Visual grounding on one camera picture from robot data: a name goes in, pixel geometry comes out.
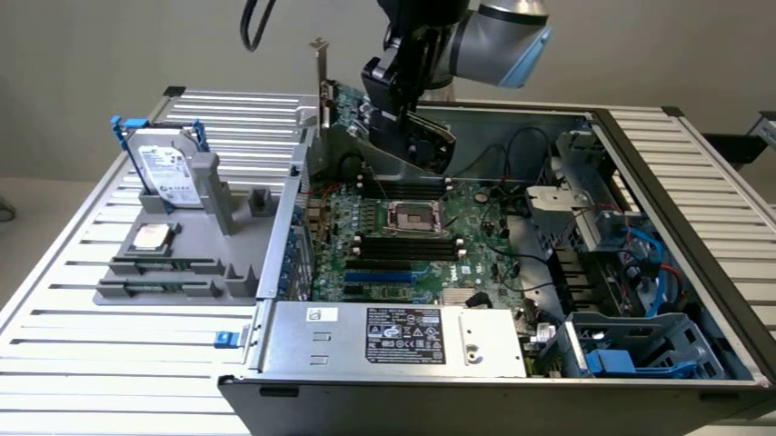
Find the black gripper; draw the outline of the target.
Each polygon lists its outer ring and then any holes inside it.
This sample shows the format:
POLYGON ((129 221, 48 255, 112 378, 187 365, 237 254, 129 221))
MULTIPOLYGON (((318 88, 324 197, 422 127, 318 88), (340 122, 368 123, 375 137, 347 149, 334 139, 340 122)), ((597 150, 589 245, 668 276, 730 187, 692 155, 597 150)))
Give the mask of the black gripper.
POLYGON ((396 157, 445 157, 450 140, 440 128, 415 115, 432 77, 443 32, 428 26, 391 27, 384 50, 362 69, 362 83, 372 111, 371 145, 396 157))

